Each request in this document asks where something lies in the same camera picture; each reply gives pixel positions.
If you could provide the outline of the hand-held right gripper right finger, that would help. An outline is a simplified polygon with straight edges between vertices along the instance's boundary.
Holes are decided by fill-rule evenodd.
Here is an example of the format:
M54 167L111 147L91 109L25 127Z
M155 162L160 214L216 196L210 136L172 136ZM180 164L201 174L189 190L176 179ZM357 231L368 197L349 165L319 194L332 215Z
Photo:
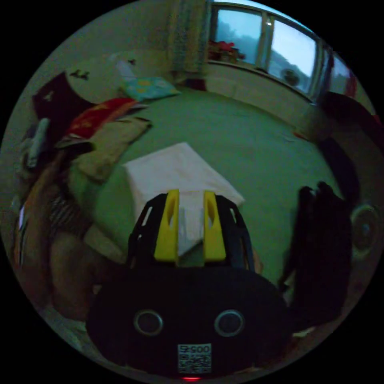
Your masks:
M204 260L224 261L226 250L220 216L213 191L204 191Z

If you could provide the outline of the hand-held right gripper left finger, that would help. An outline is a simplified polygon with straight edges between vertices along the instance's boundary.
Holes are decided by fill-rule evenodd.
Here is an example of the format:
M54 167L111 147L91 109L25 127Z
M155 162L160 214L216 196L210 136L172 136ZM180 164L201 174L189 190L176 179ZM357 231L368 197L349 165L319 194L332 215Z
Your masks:
M178 189L167 193L154 251L157 261L178 260L179 197Z

